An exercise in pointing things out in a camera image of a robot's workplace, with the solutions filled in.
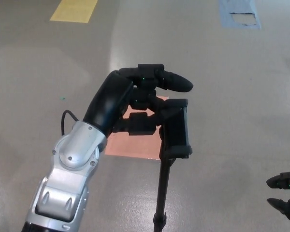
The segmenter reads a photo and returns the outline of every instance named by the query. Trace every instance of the concrete floor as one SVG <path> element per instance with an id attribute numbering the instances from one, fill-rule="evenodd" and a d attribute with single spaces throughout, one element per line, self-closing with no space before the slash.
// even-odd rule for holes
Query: concrete floor
<path id="1" fill-rule="evenodd" d="M 189 98 L 194 150 L 171 169 L 165 231 L 290 232 L 266 202 L 290 191 L 265 183 L 290 171 L 290 0 L 257 0 L 262 30 L 222 28 L 217 0 L 99 0 L 89 24 L 50 22 L 58 4 L 0 0 L 0 232 L 21 231 L 63 110 L 81 118 L 111 70 L 155 62 L 195 86 L 159 92 Z M 158 175 L 104 156 L 80 231 L 152 231 Z"/>

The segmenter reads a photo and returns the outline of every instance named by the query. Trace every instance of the black robotic finger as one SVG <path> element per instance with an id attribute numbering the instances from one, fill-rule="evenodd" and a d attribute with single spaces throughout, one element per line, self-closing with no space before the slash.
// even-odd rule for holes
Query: black robotic finger
<path id="1" fill-rule="evenodd" d="M 163 64 L 139 64 L 137 68 L 122 68 L 118 73 L 130 79 L 139 89 L 169 89 L 189 92 L 193 84 L 186 78 L 164 70 Z"/>
<path id="2" fill-rule="evenodd" d="M 267 202 L 290 220 L 290 200 L 284 202 L 283 200 L 269 198 Z"/>
<path id="3" fill-rule="evenodd" d="M 266 183 L 272 189 L 290 189 L 290 172 L 274 176 L 268 179 Z"/>
<path id="4" fill-rule="evenodd" d="M 281 173 L 266 181 L 267 185 L 272 189 L 290 189 L 290 173 Z"/>

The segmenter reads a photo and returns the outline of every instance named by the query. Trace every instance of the tape on floor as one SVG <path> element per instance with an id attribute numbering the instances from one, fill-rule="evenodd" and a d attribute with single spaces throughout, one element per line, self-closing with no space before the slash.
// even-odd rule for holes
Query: tape on floor
<path id="1" fill-rule="evenodd" d="M 88 23 L 98 0 L 61 0 L 50 21 Z"/>

